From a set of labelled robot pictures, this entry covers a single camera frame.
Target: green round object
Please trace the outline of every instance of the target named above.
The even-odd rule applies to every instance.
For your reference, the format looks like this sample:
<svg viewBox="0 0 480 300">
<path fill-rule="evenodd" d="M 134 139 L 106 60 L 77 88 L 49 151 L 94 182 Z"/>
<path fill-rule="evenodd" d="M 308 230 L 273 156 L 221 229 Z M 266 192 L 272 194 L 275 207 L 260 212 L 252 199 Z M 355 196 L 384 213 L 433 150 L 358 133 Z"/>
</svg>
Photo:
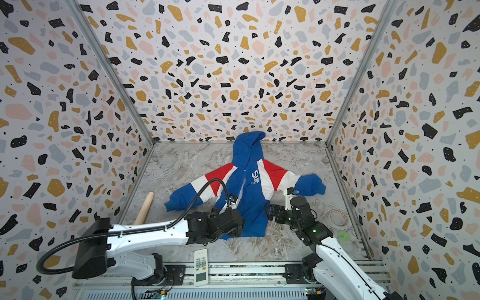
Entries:
<svg viewBox="0 0 480 300">
<path fill-rule="evenodd" d="M 346 243 L 350 240 L 350 235 L 348 234 L 348 232 L 341 230 L 336 235 L 336 238 L 338 241 Z"/>
</svg>

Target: rolling pin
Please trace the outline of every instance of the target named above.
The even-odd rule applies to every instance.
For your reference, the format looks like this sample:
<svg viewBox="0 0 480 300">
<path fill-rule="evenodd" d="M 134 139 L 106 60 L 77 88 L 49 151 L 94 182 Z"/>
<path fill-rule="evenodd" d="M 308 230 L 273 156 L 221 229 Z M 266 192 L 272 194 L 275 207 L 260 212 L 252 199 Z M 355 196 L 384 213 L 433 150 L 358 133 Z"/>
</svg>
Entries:
<svg viewBox="0 0 480 300">
<path fill-rule="evenodd" d="M 149 192 L 147 197 L 145 198 L 144 204 L 142 208 L 140 208 L 140 212 L 138 213 L 137 219 L 135 220 L 134 225 L 141 225 L 145 222 L 145 218 L 147 217 L 148 209 L 152 204 L 154 193 Z"/>
</svg>

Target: terrazzo wall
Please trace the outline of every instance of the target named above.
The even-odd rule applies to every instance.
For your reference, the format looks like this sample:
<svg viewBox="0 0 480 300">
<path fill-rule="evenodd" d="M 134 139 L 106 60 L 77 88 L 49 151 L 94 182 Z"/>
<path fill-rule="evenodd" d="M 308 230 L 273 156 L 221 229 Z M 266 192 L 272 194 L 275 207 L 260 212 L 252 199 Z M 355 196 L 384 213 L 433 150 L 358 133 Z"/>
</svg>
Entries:
<svg viewBox="0 0 480 300">
<path fill-rule="evenodd" d="M 65 299 L 71 274 L 37 259 L 120 212 L 148 145 L 63 2 L 0 9 L 0 299 Z"/>
<path fill-rule="evenodd" d="M 81 0 L 156 140 L 321 141 L 380 0 Z"/>
<path fill-rule="evenodd" d="M 331 146 L 406 299 L 480 299 L 479 13 L 399 1 Z"/>
</svg>

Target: air conditioner remote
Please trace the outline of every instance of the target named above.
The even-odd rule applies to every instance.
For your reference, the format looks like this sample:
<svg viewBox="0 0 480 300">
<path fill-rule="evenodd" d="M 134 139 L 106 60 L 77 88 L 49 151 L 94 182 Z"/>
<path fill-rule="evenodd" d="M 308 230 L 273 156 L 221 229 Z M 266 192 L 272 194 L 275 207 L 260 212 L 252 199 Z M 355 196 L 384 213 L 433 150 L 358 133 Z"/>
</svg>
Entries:
<svg viewBox="0 0 480 300">
<path fill-rule="evenodd" d="M 207 249 L 197 250 L 193 253 L 195 286 L 208 284 L 208 259 Z"/>
</svg>

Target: ventilation grille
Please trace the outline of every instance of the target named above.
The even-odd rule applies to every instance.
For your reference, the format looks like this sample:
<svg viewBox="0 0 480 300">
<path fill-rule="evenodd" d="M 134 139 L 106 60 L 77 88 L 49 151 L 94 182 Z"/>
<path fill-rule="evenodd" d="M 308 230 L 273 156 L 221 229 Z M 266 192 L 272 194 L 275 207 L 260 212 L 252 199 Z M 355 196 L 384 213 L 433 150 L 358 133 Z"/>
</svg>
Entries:
<svg viewBox="0 0 480 300">
<path fill-rule="evenodd" d="M 152 293 L 136 293 L 138 299 L 150 299 Z M 87 292 L 85 300 L 132 299 L 125 290 L 95 290 Z M 166 299 L 260 299 L 260 300 L 305 300 L 305 288 L 179 288 L 170 291 Z"/>
</svg>

